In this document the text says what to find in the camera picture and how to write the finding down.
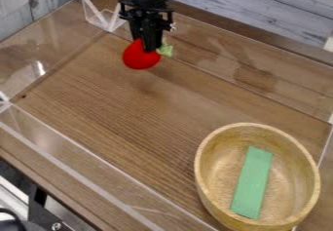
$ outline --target wooden table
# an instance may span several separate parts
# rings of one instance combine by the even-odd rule
[[[116,3],[92,1],[98,8]],[[194,19],[175,20],[174,57],[145,71],[122,65],[129,29],[109,34],[90,26],[80,0],[1,44],[4,58],[18,63],[5,70],[17,77],[5,77],[4,90],[26,65],[38,62],[48,72],[2,113],[0,155],[101,230],[227,230],[194,190],[206,135],[231,123],[263,123],[318,161],[330,132],[330,67]],[[302,230],[329,230],[329,191],[319,205],[327,212],[315,212]]]

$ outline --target green rectangular object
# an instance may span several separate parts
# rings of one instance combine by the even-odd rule
[[[271,157],[269,151],[249,147],[230,211],[250,219],[258,219]]]

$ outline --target red ball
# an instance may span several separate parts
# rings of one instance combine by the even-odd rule
[[[158,63],[161,55],[155,51],[146,53],[138,38],[124,51],[122,61],[130,69],[146,69]]]

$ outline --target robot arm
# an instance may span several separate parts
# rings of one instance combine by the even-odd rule
[[[120,18],[130,24],[133,39],[141,38],[143,50],[161,47],[162,31],[174,30],[173,9],[167,0],[120,0]]]

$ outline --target wooden bowl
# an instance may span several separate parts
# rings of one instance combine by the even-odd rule
[[[249,146],[273,153],[258,220],[229,210]],[[206,137],[194,157],[194,179],[207,211],[237,231],[290,230],[319,194],[318,170],[303,146],[279,130],[250,123],[229,125]]]

